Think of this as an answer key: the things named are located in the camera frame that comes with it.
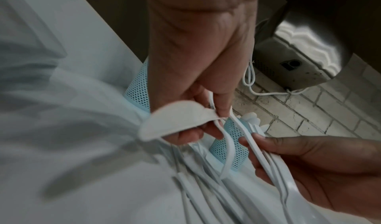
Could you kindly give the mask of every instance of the stainless steel hand dryer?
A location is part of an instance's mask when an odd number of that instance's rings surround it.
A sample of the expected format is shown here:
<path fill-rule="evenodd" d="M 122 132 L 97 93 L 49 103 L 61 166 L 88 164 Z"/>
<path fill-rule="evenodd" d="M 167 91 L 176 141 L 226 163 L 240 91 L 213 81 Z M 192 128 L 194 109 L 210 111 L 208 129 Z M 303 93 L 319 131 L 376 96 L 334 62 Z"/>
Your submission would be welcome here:
<path fill-rule="evenodd" d="M 285 89 L 334 78 L 351 55 L 324 17 L 296 4 L 286 4 L 256 28 L 253 64 Z"/>

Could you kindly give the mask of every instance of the electrical cord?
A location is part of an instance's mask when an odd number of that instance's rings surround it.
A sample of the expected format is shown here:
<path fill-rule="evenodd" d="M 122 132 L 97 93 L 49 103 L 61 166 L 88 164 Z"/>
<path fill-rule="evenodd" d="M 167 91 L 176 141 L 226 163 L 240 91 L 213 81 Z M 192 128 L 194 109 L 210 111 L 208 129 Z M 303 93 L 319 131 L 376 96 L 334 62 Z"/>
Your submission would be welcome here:
<path fill-rule="evenodd" d="M 246 80 L 245 80 L 246 73 L 247 73 L 248 82 L 246 82 Z M 298 91 L 298 90 L 294 90 L 294 91 L 286 90 L 286 92 L 257 93 L 251 88 L 251 86 L 253 86 L 254 82 L 255 82 L 255 71 L 254 71 L 254 66 L 253 66 L 253 55 L 251 55 L 251 60 L 249 62 L 249 65 L 245 71 L 245 74 L 242 76 L 242 83 L 244 86 L 247 86 L 249 88 L 250 92 L 253 95 L 257 95 L 257 96 L 287 95 L 287 94 L 298 95 L 298 94 L 301 94 L 301 93 L 305 92 L 306 90 L 308 90 L 308 88 L 305 88 L 305 89 L 300 90 L 300 91 Z"/>

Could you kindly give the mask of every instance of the hand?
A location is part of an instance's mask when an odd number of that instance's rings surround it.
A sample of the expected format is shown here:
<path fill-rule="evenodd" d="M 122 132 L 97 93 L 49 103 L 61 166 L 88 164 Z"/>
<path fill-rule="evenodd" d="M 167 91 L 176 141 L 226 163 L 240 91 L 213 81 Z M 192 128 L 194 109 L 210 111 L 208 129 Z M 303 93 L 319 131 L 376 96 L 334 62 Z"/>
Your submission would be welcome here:
<path fill-rule="evenodd" d="M 178 100 L 209 105 L 214 93 L 228 117 L 234 89 L 253 49 L 257 0 L 147 0 L 150 18 L 148 94 L 151 111 Z M 212 124 L 167 138 L 174 144 L 221 139 Z"/>
<path fill-rule="evenodd" d="M 280 154 L 300 193 L 310 202 L 334 211 L 381 219 L 381 143 L 340 137 L 264 138 L 258 146 Z M 239 142 L 248 146 L 244 138 Z M 271 180 L 253 152 L 256 175 Z"/>

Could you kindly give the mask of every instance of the brick tile wall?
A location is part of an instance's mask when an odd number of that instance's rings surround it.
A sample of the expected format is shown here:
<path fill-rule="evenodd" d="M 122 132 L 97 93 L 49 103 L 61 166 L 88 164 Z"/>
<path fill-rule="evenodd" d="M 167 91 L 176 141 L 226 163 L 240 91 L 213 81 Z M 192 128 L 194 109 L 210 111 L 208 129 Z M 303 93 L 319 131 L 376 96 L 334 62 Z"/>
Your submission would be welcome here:
<path fill-rule="evenodd" d="M 338 77 L 301 95 L 254 96 L 240 84 L 233 109 L 256 112 L 268 135 L 345 136 L 381 141 L 381 74 L 357 55 Z M 283 92 L 257 71 L 255 92 Z"/>

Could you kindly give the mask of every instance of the blue mesh basket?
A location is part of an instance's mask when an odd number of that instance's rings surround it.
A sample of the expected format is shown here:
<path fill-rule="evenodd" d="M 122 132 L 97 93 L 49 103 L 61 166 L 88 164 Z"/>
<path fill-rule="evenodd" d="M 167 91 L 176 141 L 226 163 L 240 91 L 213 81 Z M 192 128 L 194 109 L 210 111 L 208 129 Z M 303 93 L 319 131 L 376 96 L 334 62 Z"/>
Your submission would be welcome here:
<path fill-rule="evenodd" d="M 128 102 L 135 105 L 139 109 L 149 113 L 150 101 L 148 98 L 147 91 L 147 67 L 148 58 L 146 59 L 146 61 L 144 61 L 144 64 L 139 71 L 139 74 L 128 86 L 126 92 L 124 93 L 124 98 L 126 98 Z"/>
<path fill-rule="evenodd" d="M 239 121 L 249 130 L 249 132 L 251 132 L 248 124 L 245 121 Z M 230 136 L 234 140 L 235 156 L 231 169 L 234 171 L 238 171 L 242 164 L 245 162 L 246 158 L 248 157 L 249 150 L 238 142 L 238 138 L 243 136 L 243 134 L 230 118 L 227 119 L 223 128 L 230 134 Z M 216 139 L 213 142 L 212 146 L 209 148 L 209 151 L 215 158 L 217 158 L 224 164 L 226 160 L 226 140 Z"/>

